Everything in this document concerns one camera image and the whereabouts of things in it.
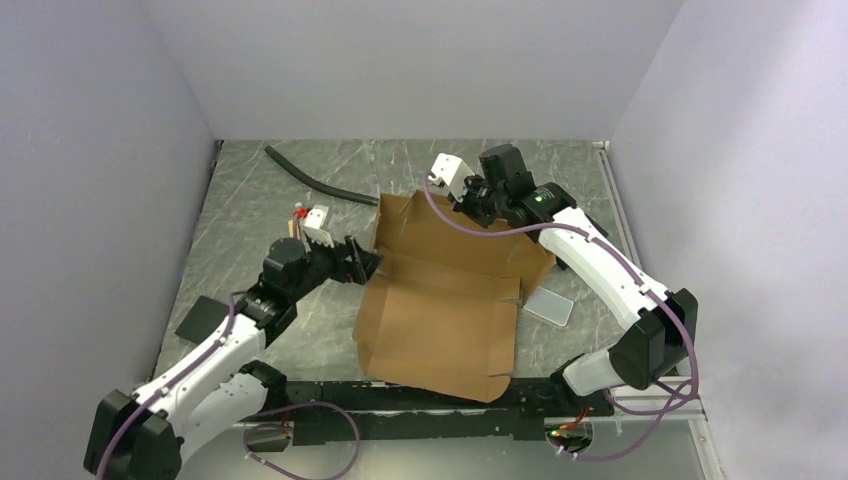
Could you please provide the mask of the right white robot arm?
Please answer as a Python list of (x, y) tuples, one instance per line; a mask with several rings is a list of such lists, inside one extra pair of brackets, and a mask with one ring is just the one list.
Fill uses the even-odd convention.
[(487, 228), (497, 220), (573, 270), (610, 309), (623, 330), (611, 345), (560, 367), (551, 388), (557, 411), (574, 415), (590, 394), (627, 385), (645, 390), (694, 348), (698, 302), (651, 278), (607, 240), (605, 231), (556, 183), (538, 184), (520, 150), (498, 145), (479, 156), (482, 171), (441, 154), (430, 181), (448, 190), (455, 212)]

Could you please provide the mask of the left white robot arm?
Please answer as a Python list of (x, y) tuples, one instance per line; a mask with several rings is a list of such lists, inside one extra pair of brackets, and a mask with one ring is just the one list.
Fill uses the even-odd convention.
[(355, 238), (282, 238), (257, 282), (231, 294), (222, 320), (186, 357), (130, 394), (98, 404), (83, 459), (98, 479), (174, 479), (201, 447), (239, 420), (279, 417), (287, 379), (259, 360), (328, 280), (366, 284), (383, 261)]

